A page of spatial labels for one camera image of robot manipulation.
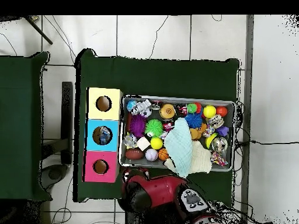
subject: green toy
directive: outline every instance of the green toy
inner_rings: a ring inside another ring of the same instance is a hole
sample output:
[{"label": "green toy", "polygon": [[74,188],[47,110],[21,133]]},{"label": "green toy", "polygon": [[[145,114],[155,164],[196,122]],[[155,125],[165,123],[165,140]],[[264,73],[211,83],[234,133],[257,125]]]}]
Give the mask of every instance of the green toy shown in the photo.
[{"label": "green toy", "polygon": [[187,105],[188,113],[195,113],[197,110],[197,106],[194,103],[190,103]]},{"label": "green toy", "polygon": [[149,137],[160,137],[163,133],[163,125],[159,120],[149,120],[145,125],[145,133]]}]

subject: cube with hole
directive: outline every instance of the cube with hole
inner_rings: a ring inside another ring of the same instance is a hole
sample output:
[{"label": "cube with hole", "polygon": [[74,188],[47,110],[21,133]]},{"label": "cube with hole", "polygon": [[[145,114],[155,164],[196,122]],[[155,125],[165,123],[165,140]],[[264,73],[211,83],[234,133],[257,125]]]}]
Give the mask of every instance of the cube with hole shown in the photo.
[{"label": "cube with hole", "polygon": [[119,89],[87,88],[86,110],[94,120],[119,120],[123,93]]},{"label": "cube with hole", "polygon": [[118,89],[87,88],[86,182],[114,183],[116,180],[121,97],[122,92]]}]

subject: yellow ball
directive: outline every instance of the yellow ball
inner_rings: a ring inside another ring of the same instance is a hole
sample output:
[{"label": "yellow ball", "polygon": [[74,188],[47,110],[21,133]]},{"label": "yellow ball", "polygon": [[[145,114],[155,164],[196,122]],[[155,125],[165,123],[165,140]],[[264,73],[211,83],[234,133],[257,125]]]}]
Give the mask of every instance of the yellow ball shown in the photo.
[{"label": "yellow ball", "polygon": [[216,114],[216,108],[214,106],[208,105],[203,109],[203,115],[206,118],[211,118]]},{"label": "yellow ball", "polygon": [[151,146],[153,149],[161,149],[163,146],[163,141],[161,138],[152,138]]}]

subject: pink cube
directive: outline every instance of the pink cube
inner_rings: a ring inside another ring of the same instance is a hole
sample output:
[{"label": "pink cube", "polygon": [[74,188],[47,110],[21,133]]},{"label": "pink cube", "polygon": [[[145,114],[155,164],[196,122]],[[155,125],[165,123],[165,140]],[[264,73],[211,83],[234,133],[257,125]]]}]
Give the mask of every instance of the pink cube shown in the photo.
[{"label": "pink cube", "polygon": [[[95,171],[95,163],[102,160],[107,164],[107,169],[102,173]],[[85,159],[85,182],[114,183],[119,173],[117,152],[115,151],[87,151]]]}]

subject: red ball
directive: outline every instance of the red ball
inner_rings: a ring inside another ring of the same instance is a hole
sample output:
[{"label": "red ball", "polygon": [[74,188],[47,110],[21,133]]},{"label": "red ball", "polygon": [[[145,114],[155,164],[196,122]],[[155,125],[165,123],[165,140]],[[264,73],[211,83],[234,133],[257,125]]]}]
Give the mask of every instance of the red ball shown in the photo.
[{"label": "red ball", "polygon": [[226,107],[217,107],[216,114],[220,114],[222,117],[227,115],[227,108]]}]

